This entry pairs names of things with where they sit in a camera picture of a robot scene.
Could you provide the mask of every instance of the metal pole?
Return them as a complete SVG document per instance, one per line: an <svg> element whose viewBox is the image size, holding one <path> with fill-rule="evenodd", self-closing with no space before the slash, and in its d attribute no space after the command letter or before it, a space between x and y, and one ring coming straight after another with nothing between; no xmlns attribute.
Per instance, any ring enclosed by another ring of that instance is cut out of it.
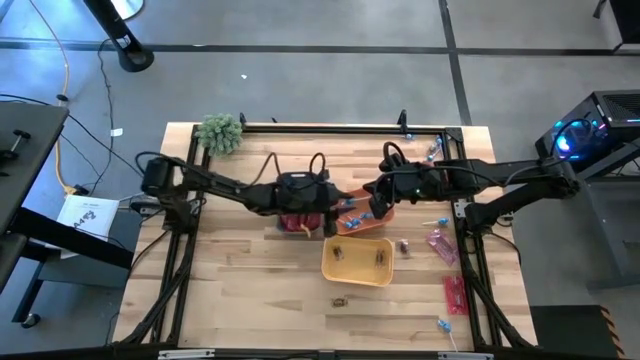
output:
<svg viewBox="0 0 640 360"><path fill-rule="evenodd" d="M145 49L109 0L84 0L118 52L120 66L128 72L142 71L153 64L153 53Z"/></svg>

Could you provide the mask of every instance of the green plush toy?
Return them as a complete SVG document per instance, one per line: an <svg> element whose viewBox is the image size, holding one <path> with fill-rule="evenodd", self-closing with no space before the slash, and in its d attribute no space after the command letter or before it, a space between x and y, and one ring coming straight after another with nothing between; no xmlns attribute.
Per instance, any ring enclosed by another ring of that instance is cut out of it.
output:
<svg viewBox="0 0 640 360"><path fill-rule="evenodd" d="M209 155L230 154L242 142L242 124L229 114L206 115L196 136L200 145L209 148Z"/></svg>

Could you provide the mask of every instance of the white paper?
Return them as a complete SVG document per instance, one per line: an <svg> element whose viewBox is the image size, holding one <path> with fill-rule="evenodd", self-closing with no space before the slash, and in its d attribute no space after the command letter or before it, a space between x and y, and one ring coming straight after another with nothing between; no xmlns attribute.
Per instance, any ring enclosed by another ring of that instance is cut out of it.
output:
<svg viewBox="0 0 640 360"><path fill-rule="evenodd" d="M68 195L58 215L59 223L72 226L78 231L107 241L113 218L118 211L118 201ZM61 249L60 258L67 259L77 254Z"/></svg>

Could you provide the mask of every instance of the red package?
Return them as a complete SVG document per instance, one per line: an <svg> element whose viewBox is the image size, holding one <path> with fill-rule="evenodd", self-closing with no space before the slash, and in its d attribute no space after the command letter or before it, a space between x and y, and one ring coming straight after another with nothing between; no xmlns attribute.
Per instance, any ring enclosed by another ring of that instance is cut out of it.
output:
<svg viewBox="0 0 640 360"><path fill-rule="evenodd" d="M302 232L304 225L309 231L320 226L320 214L287 214L280 215L280 226L284 232Z"/></svg>
<svg viewBox="0 0 640 360"><path fill-rule="evenodd" d="M462 276L445 276L443 280L449 315L469 315L464 278Z"/></svg>

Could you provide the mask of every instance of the yellow-black hazard stripe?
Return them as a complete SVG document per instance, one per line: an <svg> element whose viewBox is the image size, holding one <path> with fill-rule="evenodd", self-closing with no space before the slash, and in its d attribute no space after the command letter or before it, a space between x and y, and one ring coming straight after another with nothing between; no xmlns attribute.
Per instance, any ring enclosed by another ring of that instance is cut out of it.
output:
<svg viewBox="0 0 640 360"><path fill-rule="evenodd" d="M616 330L616 324L613 322L613 317L607 308L604 306L600 306L600 311L602 312L602 317L607 322L607 327L609 328L609 335L611 335L611 340L613 341L613 345L616 347L618 352L619 359L627 359L627 356L624 354L624 350L622 350L622 344L620 344L620 337L618 336L618 331Z"/></svg>

